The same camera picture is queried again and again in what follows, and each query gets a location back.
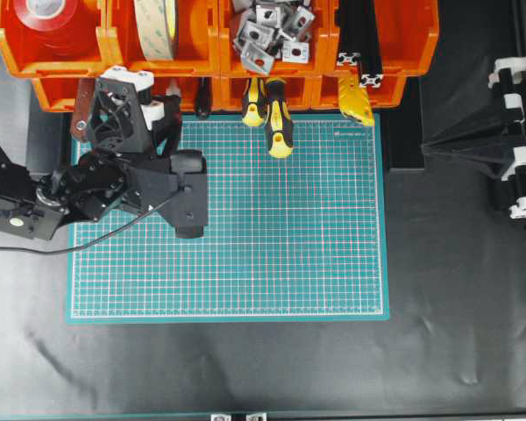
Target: black cable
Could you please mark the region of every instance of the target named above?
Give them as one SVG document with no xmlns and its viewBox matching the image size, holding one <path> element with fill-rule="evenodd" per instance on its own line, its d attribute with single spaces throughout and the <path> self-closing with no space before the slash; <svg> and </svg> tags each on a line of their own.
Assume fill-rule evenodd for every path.
<svg viewBox="0 0 526 421">
<path fill-rule="evenodd" d="M 41 256 L 55 256 L 58 254 L 66 254 L 66 253 L 75 253 L 75 252 L 81 252 L 82 250 L 85 250 L 87 248 L 90 248 L 98 243 L 101 243 L 102 241 L 105 241 L 106 239 L 109 239 L 111 237 L 116 236 L 117 234 L 131 228 L 133 225 L 137 224 L 144 218 L 148 218 L 150 215 L 152 215 L 155 211 L 160 210 L 164 206 L 166 206 L 168 203 L 174 199 L 177 195 L 181 193 L 181 190 L 175 191 L 172 195 L 170 195 L 167 199 L 163 200 L 160 204 L 156 205 L 155 207 L 151 208 L 148 212 L 143 213 L 142 215 L 134 218 L 131 222 L 119 226 L 116 230 L 108 232 L 105 235 L 102 235 L 101 237 L 98 237 L 97 239 L 94 239 L 90 241 L 89 243 L 82 244 L 81 246 L 71 247 L 71 248 L 63 248 L 61 250 L 52 250 L 50 252 L 44 252 L 41 250 L 35 250 L 32 248 L 23 248 L 23 247 L 0 247 L 0 252 L 19 252 L 19 253 L 31 253 L 31 254 L 38 254 Z"/>
</svg>

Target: cutting mat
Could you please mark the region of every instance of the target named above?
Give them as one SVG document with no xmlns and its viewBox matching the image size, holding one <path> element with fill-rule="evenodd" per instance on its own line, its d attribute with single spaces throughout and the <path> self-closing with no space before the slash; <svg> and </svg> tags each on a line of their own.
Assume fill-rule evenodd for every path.
<svg viewBox="0 0 526 421">
<path fill-rule="evenodd" d="M 208 162 L 204 237 L 176 239 L 156 215 L 72 254 L 68 322 L 387 319 L 380 131 L 294 120 L 295 152 L 279 161 L 239 116 L 186 118 L 181 147 Z M 70 246 L 132 218 L 73 225 Z"/>
</svg>

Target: orange storage bin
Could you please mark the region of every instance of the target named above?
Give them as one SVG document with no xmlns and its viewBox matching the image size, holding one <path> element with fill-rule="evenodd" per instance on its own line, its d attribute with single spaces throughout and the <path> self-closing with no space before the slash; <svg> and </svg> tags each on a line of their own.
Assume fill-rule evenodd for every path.
<svg viewBox="0 0 526 421">
<path fill-rule="evenodd" d="M 438 42 L 437 0 L 374 0 L 384 73 L 419 76 L 429 71 Z M 335 14 L 339 0 L 330 0 L 330 43 L 324 73 L 355 73 L 338 66 L 339 27 Z"/>
<path fill-rule="evenodd" d="M 316 76 L 325 70 L 329 43 L 329 0 L 312 0 L 312 13 L 316 19 L 312 23 L 312 39 L 309 42 L 309 63 L 274 62 L 271 75 L 275 76 Z M 218 21 L 220 26 L 221 73 L 224 77 L 247 77 L 251 74 L 242 66 L 239 54 L 232 46 L 234 34 L 230 22 L 235 12 L 231 0 L 219 0 Z"/>
<path fill-rule="evenodd" d="M 105 26 L 105 1 L 84 0 L 79 10 L 79 17 L 89 19 L 92 28 L 89 39 L 82 40 L 89 43 L 87 51 L 60 56 L 45 42 L 36 40 L 36 32 L 19 20 L 14 0 L 0 0 L 0 52 L 10 73 L 22 78 L 100 75 L 109 59 L 109 52 L 97 41 Z"/>
<path fill-rule="evenodd" d="M 155 75 L 218 75 L 218 0 L 180 0 L 177 58 L 146 61 L 142 54 L 132 0 L 107 0 L 107 27 L 100 43 L 110 51 L 111 65 Z"/>
<path fill-rule="evenodd" d="M 154 95 L 163 95 L 169 86 L 170 79 L 176 79 L 181 88 L 181 110 L 195 110 L 195 98 L 199 80 L 195 77 L 156 77 L 154 80 Z M 32 79 L 35 94 L 43 111 L 72 112 L 78 92 L 77 78 L 47 78 Z M 212 79 L 212 110 L 222 110 L 221 85 L 218 78 Z"/>
<path fill-rule="evenodd" d="M 286 95 L 287 104 L 290 111 L 309 110 L 312 98 L 313 81 L 311 78 L 304 77 L 285 77 L 287 82 Z M 249 78 L 247 77 L 222 77 L 222 107 L 225 111 L 241 111 L 242 97 L 244 96 L 245 86 Z"/>
<path fill-rule="evenodd" d="M 380 88 L 368 87 L 373 108 L 393 108 L 400 104 L 407 76 L 385 75 Z M 312 79 L 312 110 L 338 110 L 338 78 L 319 76 Z"/>
</svg>

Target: black table surface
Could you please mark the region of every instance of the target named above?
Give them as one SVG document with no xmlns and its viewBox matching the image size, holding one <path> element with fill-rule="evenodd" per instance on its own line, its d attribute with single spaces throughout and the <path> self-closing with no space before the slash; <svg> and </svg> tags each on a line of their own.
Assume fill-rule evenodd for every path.
<svg viewBox="0 0 526 421">
<path fill-rule="evenodd" d="M 440 13 L 425 136 L 479 108 L 493 60 L 515 54 L 509 1 Z M 0 59 L 0 142 L 18 162 L 29 89 Z M 387 322 L 67 325 L 66 257 L 0 254 L 0 416 L 526 410 L 526 242 L 485 179 L 427 161 L 387 175 L 386 209 Z"/>
</svg>

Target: tape roll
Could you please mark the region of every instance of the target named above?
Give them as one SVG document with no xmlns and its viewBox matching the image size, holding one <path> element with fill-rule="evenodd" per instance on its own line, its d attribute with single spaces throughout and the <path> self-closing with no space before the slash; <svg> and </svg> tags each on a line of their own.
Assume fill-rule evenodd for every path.
<svg viewBox="0 0 526 421">
<path fill-rule="evenodd" d="M 96 43 L 96 23 L 82 0 L 14 0 L 23 25 L 51 53 L 85 54 Z"/>
<path fill-rule="evenodd" d="M 134 14 L 145 59 L 173 60 L 177 54 L 177 0 L 134 0 Z"/>
</svg>

